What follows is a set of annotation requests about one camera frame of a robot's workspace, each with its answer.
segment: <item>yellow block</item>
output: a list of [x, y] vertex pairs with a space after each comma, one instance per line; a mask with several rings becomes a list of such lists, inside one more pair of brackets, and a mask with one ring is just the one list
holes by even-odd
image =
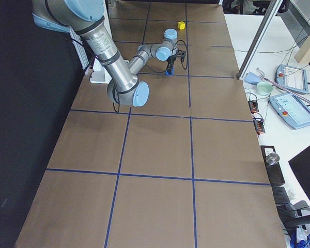
[[180, 30], [185, 29], [186, 24], [184, 22], [178, 22], [178, 28]]

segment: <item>white desk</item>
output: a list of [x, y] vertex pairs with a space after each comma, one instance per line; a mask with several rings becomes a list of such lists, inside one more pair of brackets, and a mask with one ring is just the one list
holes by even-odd
[[[226, 14], [225, 19], [227, 22], [229, 34], [232, 40], [234, 50], [248, 51], [250, 44], [258, 30], [258, 27], [262, 21], [261, 16], [254, 15], [233, 15]], [[289, 33], [287, 27], [280, 17], [275, 17], [272, 21], [263, 41], [261, 42], [258, 51], [263, 52], [277, 52], [287, 50], [294, 44], [294, 39]], [[293, 50], [289, 65], [298, 68], [304, 67], [306, 64], [299, 64], [296, 62], [294, 56], [299, 50], [296, 47]], [[268, 79], [274, 80], [275, 71], [278, 65], [281, 63], [287, 52], [281, 52], [277, 54], [273, 53], [257, 53], [252, 61], [249, 69], [257, 75], [256, 68], [259, 67], [265, 72], [265, 76]], [[246, 52], [235, 52], [238, 66], [242, 65], [242, 62], [246, 56]], [[310, 67], [307, 66], [307, 79], [310, 82]], [[253, 93], [256, 93], [254, 85], [244, 82], [244, 87], [250, 89]], [[274, 89], [271, 95], [281, 94], [283, 91]], [[267, 106], [268, 99], [260, 100], [259, 110], [265, 117], [266, 109], [268, 108], [266, 121], [265, 121], [265, 134], [260, 135], [260, 145], [274, 146], [276, 152], [280, 155], [280, 166], [283, 172], [286, 184], [284, 185], [291, 202], [294, 204], [300, 200], [305, 200], [309, 205], [310, 201], [299, 185], [295, 178], [288, 161], [294, 156], [299, 154], [302, 150], [310, 145], [310, 126], [302, 129], [293, 130], [286, 125], [286, 123], [280, 118], [276, 111], [269, 104]]]

